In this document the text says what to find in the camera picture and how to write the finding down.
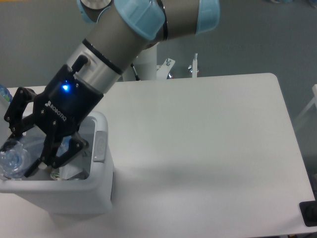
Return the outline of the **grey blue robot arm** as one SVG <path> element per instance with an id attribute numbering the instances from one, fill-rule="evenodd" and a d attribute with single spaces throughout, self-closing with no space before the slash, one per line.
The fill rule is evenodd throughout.
<path id="1" fill-rule="evenodd" d="M 11 131 L 0 172 L 20 179 L 65 166 L 89 144 L 81 122 L 140 52 L 158 42 L 214 29 L 217 0 L 80 0 L 96 23 L 40 94 L 17 89 L 4 115 Z"/>

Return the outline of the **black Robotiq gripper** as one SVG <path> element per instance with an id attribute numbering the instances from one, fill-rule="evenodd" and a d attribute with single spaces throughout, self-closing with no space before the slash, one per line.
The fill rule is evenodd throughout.
<path id="1" fill-rule="evenodd" d="M 40 155 L 24 173 L 26 178 L 34 175 L 40 169 L 40 164 L 57 169 L 89 148 L 89 142 L 76 131 L 103 96 L 103 93 L 86 82 L 74 78 L 67 65 L 61 67 L 38 95 L 30 88 L 17 89 L 4 115 L 4 120 L 9 123 L 10 137 L 21 137 L 34 125 L 45 134 L 56 127 L 57 138 L 53 135 L 45 137 Z M 33 115 L 23 118 L 23 113 L 31 102 L 34 102 L 33 114 L 38 117 L 36 120 Z"/>

